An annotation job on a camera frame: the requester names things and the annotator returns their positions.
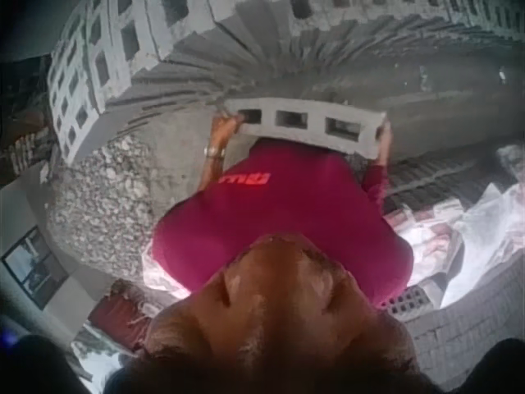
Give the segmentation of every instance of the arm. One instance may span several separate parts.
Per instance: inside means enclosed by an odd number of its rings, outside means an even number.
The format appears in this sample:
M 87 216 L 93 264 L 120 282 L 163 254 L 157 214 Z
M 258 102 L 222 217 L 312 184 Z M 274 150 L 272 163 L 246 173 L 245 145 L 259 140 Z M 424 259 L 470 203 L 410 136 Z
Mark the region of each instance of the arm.
M 216 117 L 212 123 L 212 133 L 206 149 L 203 174 L 201 175 L 197 191 L 206 189 L 213 182 L 217 182 L 223 172 L 224 153 L 230 138 L 237 132 L 243 117 Z
M 390 146 L 392 144 L 392 129 L 390 123 L 386 121 L 379 129 L 379 154 L 377 159 L 370 163 L 365 172 L 361 187 L 367 193 L 368 198 L 382 211 L 383 201 L 388 187 L 388 177 L 386 166 L 390 156 Z

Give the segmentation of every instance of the bracelet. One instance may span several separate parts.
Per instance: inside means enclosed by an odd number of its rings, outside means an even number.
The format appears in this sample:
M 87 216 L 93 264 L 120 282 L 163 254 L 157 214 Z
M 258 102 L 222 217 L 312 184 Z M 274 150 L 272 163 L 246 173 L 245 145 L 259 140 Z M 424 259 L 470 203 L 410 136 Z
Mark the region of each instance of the bracelet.
M 216 148 L 215 146 L 208 146 L 204 149 L 204 156 L 207 158 L 223 159 L 226 156 L 226 150 Z

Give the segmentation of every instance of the concrete wall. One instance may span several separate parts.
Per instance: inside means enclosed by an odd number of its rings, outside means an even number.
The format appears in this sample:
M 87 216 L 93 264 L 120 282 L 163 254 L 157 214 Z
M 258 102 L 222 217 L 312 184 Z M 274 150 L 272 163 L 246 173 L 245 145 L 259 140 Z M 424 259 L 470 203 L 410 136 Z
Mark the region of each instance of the concrete wall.
M 0 190 L 0 255 L 6 253 L 26 232 L 39 225 L 52 252 L 70 276 L 43 310 L 24 293 L 3 264 L 0 264 L 0 296 L 4 313 L 33 332 L 68 346 L 82 328 L 89 313 L 111 285 L 112 278 L 79 266 L 70 255 L 60 251 L 48 239 L 45 226 L 31 208 L 25 186 L 38 175 L 39 165 Z

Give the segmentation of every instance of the hand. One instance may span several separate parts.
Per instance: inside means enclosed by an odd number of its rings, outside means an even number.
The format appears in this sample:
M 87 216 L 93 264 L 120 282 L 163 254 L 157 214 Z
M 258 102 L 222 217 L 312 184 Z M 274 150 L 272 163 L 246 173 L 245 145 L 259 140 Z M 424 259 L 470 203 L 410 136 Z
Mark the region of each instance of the hand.
M 390 156 L 390 147 L 394 135 L 392 134 L 392 127 L 390 122 L 385 119 L 383 124 L 377 129 L 377 139 L 379 140 L 379 152 L 377 155 L 377 163 L 385 166 L 388 163 Z
M 239 130 L 243 121 L 244 117 L 242 115 L 236 115 L 234 117 L 214 117 L 212 133 L 210 135 L 210 145 L 225 148 L 233 134 Z

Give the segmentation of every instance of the red object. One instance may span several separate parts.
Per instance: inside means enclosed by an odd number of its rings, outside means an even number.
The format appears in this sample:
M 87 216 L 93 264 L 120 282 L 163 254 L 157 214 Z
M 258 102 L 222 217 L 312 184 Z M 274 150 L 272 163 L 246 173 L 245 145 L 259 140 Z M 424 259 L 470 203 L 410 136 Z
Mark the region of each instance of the red object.
M 151 318 L 133 300 L 121 294 L 104 297 L 89 315 L 89 321 L 113 341 L 134 351 L 144 340 Z
M 413 264 L 410 245 L 381 215 L 385 189 L 383 167 L 371 166 L 361 187 L 338 153 L 262 140 L 160 221 L 153 257 L 195 291 L 261 236 L 299 233 L 341 262 L 379 305 L 403 291 Z

